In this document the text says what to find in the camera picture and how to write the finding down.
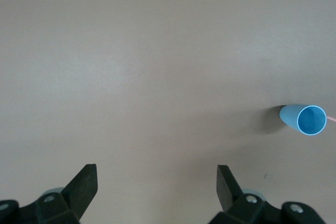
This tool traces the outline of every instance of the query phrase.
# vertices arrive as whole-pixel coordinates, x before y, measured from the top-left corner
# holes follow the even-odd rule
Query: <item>screw head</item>
[[[8,207],[9,207],[9,204],[2,204],[0,205],[0,211],[5,210]]]
[[[53,201],[54,199],[55,199],[54,196],[51,195],[51,196],[45,197],[43,201],[50,202],[50,201]]]
[[[247,196],[246,200],[250,203],[257,203],[258,202],[257,198],[252,196],[252,195]]]
[[[302,207],[300,207],[300,206],[297,205],[297,204],[292,204],[292,205],[290,205],[289,207],[290,207],[290,209],[291,209],[293,212],[297,212],[297,213],[299,213],[299,214],[303,213],[303,209],[302,209]]]

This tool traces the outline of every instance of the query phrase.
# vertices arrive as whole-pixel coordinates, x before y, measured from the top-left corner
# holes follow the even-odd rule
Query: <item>pink straw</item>
[[[336,122],[336,118],[332,118],[331,116],[328,116],[328,115],[327,115],[327,118],[328,118],[329,120],[331,120],[331,121]]]

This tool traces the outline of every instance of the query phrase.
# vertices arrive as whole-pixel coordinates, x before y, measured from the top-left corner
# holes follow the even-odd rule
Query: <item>table surface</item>
[[[336,0],[0,0],[0,196],[96,163],[82,223],[208,223],[216,166],[336,222]]]

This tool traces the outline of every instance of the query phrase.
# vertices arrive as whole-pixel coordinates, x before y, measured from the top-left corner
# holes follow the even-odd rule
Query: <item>blue cup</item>
[[[325,111],[316,105],[287,105],[280,110],[280,118],[288,126],[308,135],[319,134],[327,124]]]

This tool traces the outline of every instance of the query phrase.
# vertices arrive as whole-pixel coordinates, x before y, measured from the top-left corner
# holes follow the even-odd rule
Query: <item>black bracket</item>
[[[209,224],[326,224],[306,204],[286,202],[280,210],[256,195],[244,194],[226,165],[218,165],[217,194],[223,212]]]
[[[0,224],[79,224],[97,190],[97,167],[86,165],[61,193],[43,195],[22,208],[15,200],[0,201]]]

